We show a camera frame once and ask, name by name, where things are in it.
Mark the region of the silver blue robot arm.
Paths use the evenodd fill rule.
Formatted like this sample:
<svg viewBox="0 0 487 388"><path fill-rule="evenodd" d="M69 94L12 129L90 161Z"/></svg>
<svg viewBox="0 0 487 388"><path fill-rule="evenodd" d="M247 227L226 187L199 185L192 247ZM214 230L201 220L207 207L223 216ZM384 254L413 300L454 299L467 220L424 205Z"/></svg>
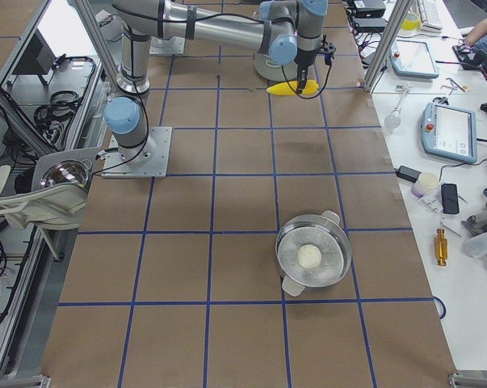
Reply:
<svg viewBox="0 0 487 388"><path fill-rule="evenodd" d="M123 22L121 62L115 82L121 96L110 102L104 119L117 143L120 163L108 171L137 177L163 175L167 168L171 129L151 127L144 95L150 89L151 40L202 41L251 51L258 74L284 81L300 98L308 90L309 68L334 47L322 35L325 1L265 1L259 16L216 13L172 1L114 1Z"/></svg>

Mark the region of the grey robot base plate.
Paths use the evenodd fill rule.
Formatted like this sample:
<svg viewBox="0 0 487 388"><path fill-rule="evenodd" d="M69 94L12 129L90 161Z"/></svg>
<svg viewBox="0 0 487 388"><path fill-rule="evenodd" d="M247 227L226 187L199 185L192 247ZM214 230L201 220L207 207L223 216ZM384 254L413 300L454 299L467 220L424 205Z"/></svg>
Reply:
<svg viewBox="0 0 487 388"><path fill-rule="evenodd" d="M145 148L135 159L126 163L138 150L120 148L107 153L100 175L106 179L165 178L171 138L171 127L150 127Z"/></svg>

